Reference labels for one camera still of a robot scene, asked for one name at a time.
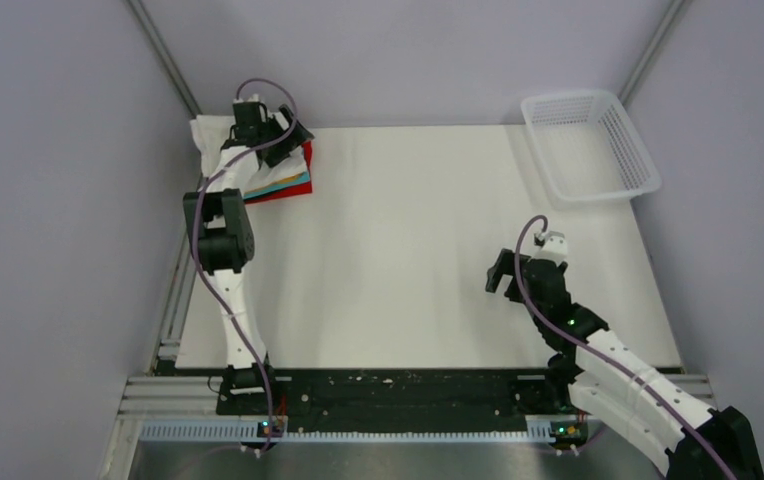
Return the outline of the white t shirt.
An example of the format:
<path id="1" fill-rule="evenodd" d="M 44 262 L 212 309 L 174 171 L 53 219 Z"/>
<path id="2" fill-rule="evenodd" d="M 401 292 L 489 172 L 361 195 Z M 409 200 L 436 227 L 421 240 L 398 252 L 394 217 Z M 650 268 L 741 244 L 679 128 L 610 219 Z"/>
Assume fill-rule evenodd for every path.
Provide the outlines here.
<path id="1" fill-rule="evenodd" d="M 192 137 L 201 154 L 201 172 L 206 178 L 210 178 L 236 156 L 248 150 L 242 147 L 221 149 L 224 141 L 228 138 L 229 128 L 234 123 L 233 117 L 213 115 L 199 115 L 190 121 Z M 241 190 L 244 196 L 247 183 L 263 166 L 267 165 L 259 165 L 255 152 L 248 153 L 212 184 L 208 191 L 237 188 Z"/>

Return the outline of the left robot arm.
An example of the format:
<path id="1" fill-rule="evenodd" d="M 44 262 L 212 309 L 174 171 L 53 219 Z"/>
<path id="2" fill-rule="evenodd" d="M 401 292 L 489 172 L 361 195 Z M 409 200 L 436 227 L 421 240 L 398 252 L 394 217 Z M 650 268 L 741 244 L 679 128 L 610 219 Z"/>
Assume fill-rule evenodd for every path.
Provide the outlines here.
<path id="1" fill-rule="evenodd" d="M 184 195 L 183 213 L 197 274 L 218 304 L 225 331 L 227 384 L 220 393 L 240 393 L 250 410 L 271 415 L 279 388 L 253 309 L 248 268 L 256 246 L 247 207 L 311 192 L 314 136 L 287 104 L 272 110 L 250 97 L 232 110 L 191 122 L 203 183 Z"/>

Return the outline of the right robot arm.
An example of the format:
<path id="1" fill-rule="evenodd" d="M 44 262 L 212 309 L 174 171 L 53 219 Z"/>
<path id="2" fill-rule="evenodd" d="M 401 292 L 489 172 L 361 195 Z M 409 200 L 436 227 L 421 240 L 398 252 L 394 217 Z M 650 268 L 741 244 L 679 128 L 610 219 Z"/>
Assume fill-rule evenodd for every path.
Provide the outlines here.
<path id="1" fill-rule="evenodd" d="M 505 297 L 527 308 L 555 353 L 547 404 L 598 418 L 664 479 L 764 478 L 747 417 L 696 398 L 640 359 L 605 320 L 572 299 L 566 269 L 564 262 L 503 249 L 487 272 L 491 293 L 510 277 Z"/>

